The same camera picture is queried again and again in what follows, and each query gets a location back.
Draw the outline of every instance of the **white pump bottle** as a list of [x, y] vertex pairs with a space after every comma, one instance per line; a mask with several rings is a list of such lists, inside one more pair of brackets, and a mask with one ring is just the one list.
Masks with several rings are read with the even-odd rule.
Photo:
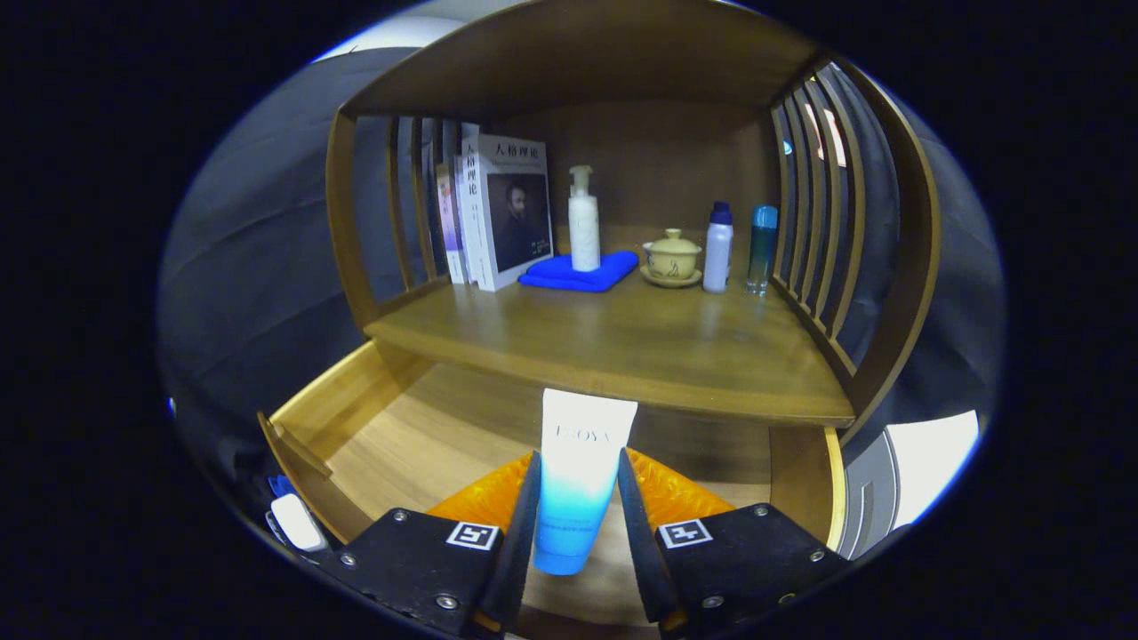
[[601, 268], [601, 231], [596, 213], [596, 196], [588, 195], [587, 164], [569, 169], [574, 184], [569, 187], [569, 253], [574, 271]]

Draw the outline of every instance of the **book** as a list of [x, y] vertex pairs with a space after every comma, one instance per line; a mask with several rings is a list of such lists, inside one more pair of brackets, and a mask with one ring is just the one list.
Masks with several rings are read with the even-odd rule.
[[479, 240], [476, 232], [477, 227], [471, 219], [471, 210], [467, 196], [467, 167], [465, 157], [461, 154], [454, 156], [454, 186], [455, 202], [459, 206], [459, 230], [463, 238], [463, 259], [467, 264], [467, 281], [473, 285], [481, 277], [481, 263], [478, 261]]
[[477, 133], [463, 138], [462, 150], [478, 288], [496, 292], [553, 257], [545, 143]]
[[451, 272], [451, 281], [465, 285], [470, 281], [467, 268], [467, 256], [463, 251], [462, 227], [459, 222], [459, 207], [454, 192], [454, 173], [450, 163], [435, 166], [435, 187], [438, 191], [438, 218], [443, 230], [443, 247], [446, 251], [446, 266]]

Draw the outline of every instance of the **book spine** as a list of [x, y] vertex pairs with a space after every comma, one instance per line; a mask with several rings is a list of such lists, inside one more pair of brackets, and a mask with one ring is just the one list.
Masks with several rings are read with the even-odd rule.
[[480, 270], [478, 269], [478, 235], [470, 224], [470, 197], [467, 195], [467, 156], [454, 157], [455, 172], [454, 183], [457, 200], [459, 229], [463, 239], [463, 261], [467, 266], [467, 281], [475, 284], [478, 281]]
[[443, 229], [443, 246], [446, 249], [446, 266], [451, 272], [451, 282], [464, 285], [468, 281], [465, 257], [461, 227], [457, 220], [454, 192], [454, 174], [451, 165], [443, 163], [435, 167], [436, 190], [438, 191], [438, 216]]
[[478, 288], [484, 292], [497, 290], [494, 282], [494, 261], [489, 252], [489, 240], [486, 239], [486, 221], [489, 220], [489, 212], [485, 211], [486, 200], [486, 174], [483, 171], [480, 150], [478, 148], [478, 137], [469, 138], [469, 143], [464, 143], [468, 151], [467, 157], [467, 180], [469, 187], [467, 194], [471, 200], [471, 222], [475, 232], [478, 235], [478, 262], [480, 266]]

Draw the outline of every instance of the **teacup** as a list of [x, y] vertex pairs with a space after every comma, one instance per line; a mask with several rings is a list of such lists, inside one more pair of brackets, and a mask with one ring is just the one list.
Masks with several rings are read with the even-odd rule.
[[695, 243], [681, 238], [679, 229], [665, 229], [667, 238], [641, 245], [648, 255], [648, 270], [666, 280], [686, 280], [695, 271], [695, 257], [701, 249]]

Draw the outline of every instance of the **wooden floor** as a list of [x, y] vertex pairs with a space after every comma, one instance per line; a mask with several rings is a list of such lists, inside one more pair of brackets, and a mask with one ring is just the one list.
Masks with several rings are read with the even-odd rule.
[[[368, 516], [424, 511], [493, 469], [539, 448], [542, 387], [435, 364], [325, 459], [331, 479]], [[642, 405], [629, 446], [700, 482], [735, 506], [770, 499], [770, 438], [741, 418]], [[601, 624], [648, 625], [619, 493], [585, 569], [533, 568], [523, 604]]]

